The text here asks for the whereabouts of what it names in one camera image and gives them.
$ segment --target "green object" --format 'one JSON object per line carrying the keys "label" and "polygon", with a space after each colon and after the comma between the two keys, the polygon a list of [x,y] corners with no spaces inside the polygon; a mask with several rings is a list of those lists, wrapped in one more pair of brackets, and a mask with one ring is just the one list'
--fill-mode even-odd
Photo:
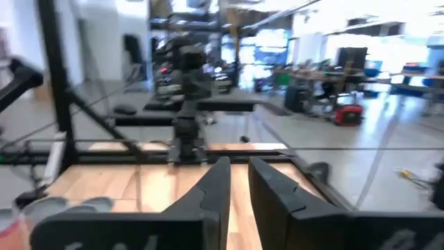
{"label": "green object", "polygon": [[288,86],[290,85],[291,77],[288,73],[277,73],[276,83],[280,86]]}

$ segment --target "workbench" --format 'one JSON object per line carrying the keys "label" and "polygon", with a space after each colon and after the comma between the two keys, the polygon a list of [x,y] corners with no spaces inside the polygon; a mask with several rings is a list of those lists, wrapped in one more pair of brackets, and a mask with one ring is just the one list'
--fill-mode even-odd
{"label": "workbench", "polygon": [[[160,144],[142,144],[145,150],[165,149]],[[214,150],[285,149],[283,144],[212,144]],[[120,144],[98,143],[91,150],[124,150]],[[299,185],[323,199],[315,187],[290,163],[272,164]],[[71,166],[47,192],[71,204],[108,196],[115,200],[116,213],[159,213],[184,195],[209,169],[208,166],[82,165]],[[228,249],[259,250],[253,208],[250,203],[248,165],[231,165],[231,203]]]}

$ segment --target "ceiling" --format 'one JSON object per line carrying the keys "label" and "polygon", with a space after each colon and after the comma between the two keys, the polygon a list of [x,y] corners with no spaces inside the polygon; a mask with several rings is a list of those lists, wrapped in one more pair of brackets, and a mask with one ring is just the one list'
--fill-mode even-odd
{"label": "ceiling", "polygon": [[[190,15],[203,15],[217,13],[219,1],[222,7],[222,16],[226,16],[228,8],[249,10],[248,14],[242,12],[240,16],[245,23],[258,22],[267,14],[279,12],[302,6],[310,0],[151,0],[151,3],[162,2],[164,10],[174,13],[188,13]],[[366,18],[375,21],[412,22],[428,15],[441,15],[444,20],[443,0],[322,0],[312,4],[298,13],[309,16],[316,26],[343,27],[346,20],[353,18]]]}

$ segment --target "cup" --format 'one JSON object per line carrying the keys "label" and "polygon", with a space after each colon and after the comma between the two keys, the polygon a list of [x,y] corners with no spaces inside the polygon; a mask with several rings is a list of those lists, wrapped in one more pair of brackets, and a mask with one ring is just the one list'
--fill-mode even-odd
{"label": "cup", "polygon": [[63,197],[47,197],[34,201],[22,210],[23,218],[29,231],[43,219],[61,213],[69,208],[69,202]]}
{"label": "cup", "polygon": [[97,209],[89,205],[79,205],[66,209],[64,213],[97,213]]}
{"label": "cup", "polygon": [[29,233],[12,208],[0,208],[0,246],[2,249],[29,249]]}

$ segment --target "robot workstation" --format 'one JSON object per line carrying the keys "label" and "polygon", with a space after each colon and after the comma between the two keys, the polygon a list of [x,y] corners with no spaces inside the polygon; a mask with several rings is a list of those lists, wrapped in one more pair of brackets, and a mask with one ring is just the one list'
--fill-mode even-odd
{"label": "robot workstation", "polygon": [[[31,216],[24,249],[443,249],[441,213],[356,211],[328,185],[327,163],[308,165],[283,144],[206,144],[201,111],[252,112],[255,102],[212,99],[196,77],[204,53],[194,45],[180,47],[174,59],[184,97],[163,108],[176,115],[143,121],[172,126],[171,144],[129,140],[69,87],[54,2],[40,0],[38,10],[59,133],[48,150],[2,152],[2,165],[30,165],[31,173],[46,165],[43,178],[31,174],[33,190],[15,200],[29,217],[37,208],[44,214]],[[0,96],[6,105],[43,81],[23,63],[11,71],[14,80]],[[114,139],[77,140],[71,106]],[[94,144],[79,149],[85,141]],[[100,197],[112,201],[110,209],[52,212],[53,203],[43,203]],[[13,240],[0,248],[18,249],[9,247],[17,246]]]}

